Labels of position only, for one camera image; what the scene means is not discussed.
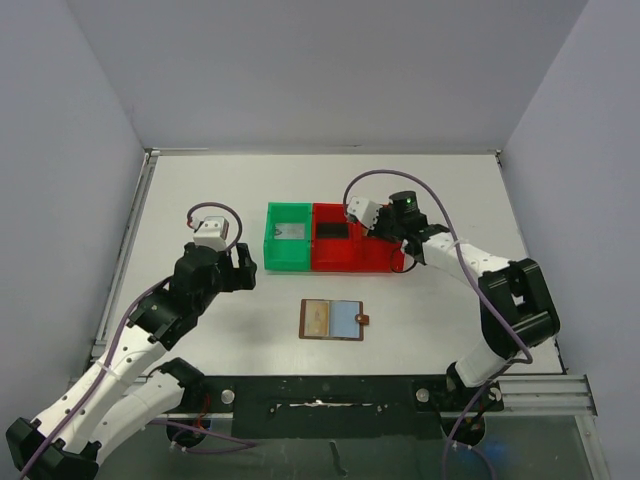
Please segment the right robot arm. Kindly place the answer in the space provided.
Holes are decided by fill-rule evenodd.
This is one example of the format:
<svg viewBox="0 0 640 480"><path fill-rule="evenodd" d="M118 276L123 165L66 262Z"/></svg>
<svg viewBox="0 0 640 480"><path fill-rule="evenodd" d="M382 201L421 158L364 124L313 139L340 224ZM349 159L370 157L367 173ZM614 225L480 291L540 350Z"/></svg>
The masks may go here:
<svg viewBox="0 0 640 480"><path fill-rule="evenodd" d="M354 197L347 213L368 236L399 244L415 263L450 274L478 296L480 340L446 373L452 406L469 408L481 385L513 363L531 364L531 349L558 334L560 320L537 262L509 260L463 242L451 227L428 221L414 191L397 192L385 205Z"/></svg>

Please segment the brown leather card holder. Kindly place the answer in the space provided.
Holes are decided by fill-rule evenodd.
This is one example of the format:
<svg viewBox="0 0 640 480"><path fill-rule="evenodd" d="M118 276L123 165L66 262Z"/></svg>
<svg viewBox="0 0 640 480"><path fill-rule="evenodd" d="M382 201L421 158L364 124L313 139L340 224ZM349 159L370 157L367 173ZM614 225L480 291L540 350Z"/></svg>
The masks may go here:
<svg viewBox="0 0 640 480"><path fill-rule="evenodd" d="M305 333L305 313L308 301L326 301L329 303L329 333L325 337L312 337ZM369 316L364 312L362 301L302 299L298 336L308 340L335 340L362 342L364 330L370 324Z"/></svg>

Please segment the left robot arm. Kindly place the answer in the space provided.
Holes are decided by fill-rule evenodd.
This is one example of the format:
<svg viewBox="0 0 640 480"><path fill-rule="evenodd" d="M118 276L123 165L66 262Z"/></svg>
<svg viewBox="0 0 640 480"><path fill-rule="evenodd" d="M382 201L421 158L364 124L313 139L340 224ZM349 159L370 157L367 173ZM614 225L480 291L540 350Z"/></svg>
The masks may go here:
<svg viewBox="0 0 640 480"><path fill-rule="evenodd" d="M223 251L186 244L173 274L128 307L102 356L50 407L8 428L21 478L92 479L114 447L156 416L198 407L203 373L161 359L219 294L254 289L256 271L245 243Z"/></svg>

